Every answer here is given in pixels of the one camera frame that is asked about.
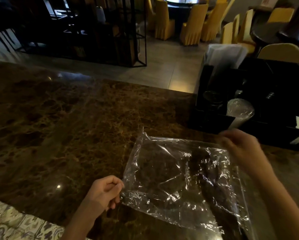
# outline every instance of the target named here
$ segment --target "plastic wrapped cup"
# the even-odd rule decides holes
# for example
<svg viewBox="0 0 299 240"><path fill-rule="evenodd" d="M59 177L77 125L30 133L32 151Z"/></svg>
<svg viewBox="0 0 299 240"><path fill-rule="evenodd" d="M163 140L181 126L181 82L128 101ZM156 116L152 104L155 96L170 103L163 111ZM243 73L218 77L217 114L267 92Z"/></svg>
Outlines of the plastic wrapped cup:
<svg viewBox="0 0 299 240"><path fill-rule="evenodd" d="M231 99L227 103L226 115L235 117L235 119L228 129L239 128L242 124L253 117L254 113L254 107L250 102L241 98Z"/></svg>

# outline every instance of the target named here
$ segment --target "brown marble countertop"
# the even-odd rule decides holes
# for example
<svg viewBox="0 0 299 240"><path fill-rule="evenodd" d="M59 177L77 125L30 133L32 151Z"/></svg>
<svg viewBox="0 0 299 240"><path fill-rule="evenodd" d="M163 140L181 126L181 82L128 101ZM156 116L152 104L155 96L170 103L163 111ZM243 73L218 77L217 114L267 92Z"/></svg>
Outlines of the brown marble countertop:
<svg viewBox="0 0 299 240"><path fill-rule="evenodd" d="M142 127L213 142L186 127L191 102L189 93L0 63L0 201L65 226L95 179L123 176ZM299 152L264 150L299 205ZM259 238L273 239L258 191L243 181ZM89 237L202 239L126 206L98 218Z"/></svg>

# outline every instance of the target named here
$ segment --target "round table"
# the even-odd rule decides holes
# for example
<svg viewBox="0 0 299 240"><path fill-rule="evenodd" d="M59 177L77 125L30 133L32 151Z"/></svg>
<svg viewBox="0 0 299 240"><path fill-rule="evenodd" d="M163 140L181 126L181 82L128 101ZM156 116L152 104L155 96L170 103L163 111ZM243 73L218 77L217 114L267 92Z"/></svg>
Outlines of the round table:
<svg viewBox="0 0 299 240"><path fill-rule="evenodd" d="M256 51L269 44L292 43L299 46L299 27L283 32L287 23L265 23L255 25L251 38L256 43Z"/></svg>
<svg viewBox="0 0 299 240"><path fill-rule="evenodd" d="M186 23L190 10L195 4L206 4L206 0L165 0L167 1L169 18L175 20L175 33L179 34L183 23ZM215 3L208 4L208 10L212 10Z"/></svg>

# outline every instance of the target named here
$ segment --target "hand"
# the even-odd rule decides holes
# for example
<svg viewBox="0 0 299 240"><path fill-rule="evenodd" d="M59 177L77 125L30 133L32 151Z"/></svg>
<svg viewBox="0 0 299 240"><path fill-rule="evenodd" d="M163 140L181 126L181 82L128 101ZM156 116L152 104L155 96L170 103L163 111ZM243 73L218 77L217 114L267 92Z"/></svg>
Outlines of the hand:
<svg viewBox="0 0 299 240"><path fill-rule="evenodd" d="M95 180L85 200L96 201L105 210L115 209L116 204L119 203L119 193L123 187L123 182L113 175Z"/></svg>
<svg viewBox="0 0 299 240"><path fill-rule="evenodd" d="M219 143L250 177L259 179L274 173L256 137L239 129L226 130L219 135Z"/></svg>

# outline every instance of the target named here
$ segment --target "wall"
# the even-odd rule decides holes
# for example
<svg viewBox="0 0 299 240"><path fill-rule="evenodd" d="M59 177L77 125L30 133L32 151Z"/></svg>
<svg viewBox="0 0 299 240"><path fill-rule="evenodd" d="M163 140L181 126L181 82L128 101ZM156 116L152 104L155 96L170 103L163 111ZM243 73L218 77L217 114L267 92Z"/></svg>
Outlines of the wall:
<svg viewBox="0 0 299 240"><path fill-rule="evenodd" d="M262 0L235 0L233 6L230 11L224 18L226 22L232 22L237 14L240 13L240 23L245 16L245 13L248 10L249 6L257 6L262 2ZM299 6L299 0L290 0L293 3L294 7L297 8Z"/></svg>

